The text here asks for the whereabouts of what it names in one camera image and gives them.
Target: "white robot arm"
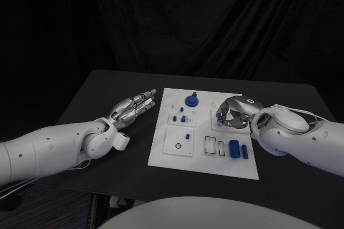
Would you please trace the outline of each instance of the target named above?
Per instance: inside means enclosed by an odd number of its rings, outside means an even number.
[[[217,112],[225,126],[245,128],[251,123],[252,138],[277,156],[288,153],[309,165],[344,176],[344,124],[326,119],[307,122],[291,110],[307,111],[281,105],[264,105],[245,96],[234,96]],[[234,119],[227,120],[228,113]]]
[[[0,185],[57,174],[86,160],[101,158],[130,142],[119,132],[155,105],[152,90],[123,100],[107,118],[42,128],[0,143]]]

